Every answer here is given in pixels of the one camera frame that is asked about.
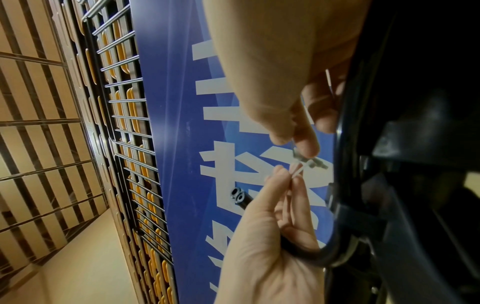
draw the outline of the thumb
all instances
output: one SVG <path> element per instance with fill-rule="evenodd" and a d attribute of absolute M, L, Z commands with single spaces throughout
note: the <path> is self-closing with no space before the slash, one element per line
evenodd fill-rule
<path fill-rule="evenodd" d="M 248 206 L 247 211 L 250 214 L 264 211 L 273 213 L 280 198 L 289 189 L 292 179 L 289 171 L 282 166 L 277 166 L 273 172 L 260 193 Z"/>

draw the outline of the metal wire rack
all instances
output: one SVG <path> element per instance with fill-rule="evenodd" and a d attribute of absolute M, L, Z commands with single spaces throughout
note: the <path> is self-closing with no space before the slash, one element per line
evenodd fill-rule
<path fill-rule="evenodd" d="M 60 0 L 143 299 L 177 304 L 173 258 L 130 4 Z"/>

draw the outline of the hand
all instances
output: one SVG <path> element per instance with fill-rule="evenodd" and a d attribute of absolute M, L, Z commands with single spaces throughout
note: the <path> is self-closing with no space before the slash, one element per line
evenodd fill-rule
<path fill-rule="evenodd" d="M 274 144 L 293 140 L 303 156 L 320 147 L 300 100 L 319 131 L 333 133 L 345 81 L 370 0 L 203 0 L 208 28 L 242 109 Z"/>
<path fill-rule="evenodd" d="M 301 175 L 291 178 L 275 167 L 246 208 L 223 259 L 216 304 L 323 303 L 323 270 L 280 247 L 281 232 L 302 247 L 319 248 L 305 182 Z"/>

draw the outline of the blue banner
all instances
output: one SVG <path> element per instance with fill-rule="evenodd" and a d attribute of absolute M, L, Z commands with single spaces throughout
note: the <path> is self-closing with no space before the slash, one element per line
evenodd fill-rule
<path fill-rule="evenodd" d="M 181 304 L 213 303 L 222 260 L 242 210 L 239 186 L 255 196 L 273 167 L 294 161 L 252 122 L 225 79 L 201 0 L 131 0 L 156 165 Z M 333 180 L 333 136 L 317 133 L 328 169 L 305 169 L 312 220 L 326 243 L 325 207 Z"/>

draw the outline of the beige floor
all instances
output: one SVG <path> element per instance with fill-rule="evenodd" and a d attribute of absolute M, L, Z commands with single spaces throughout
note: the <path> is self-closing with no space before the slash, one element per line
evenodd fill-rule
<path fill-rule="evenodd" d="M 137 303 L 108 210 L 0 304 Z"/>

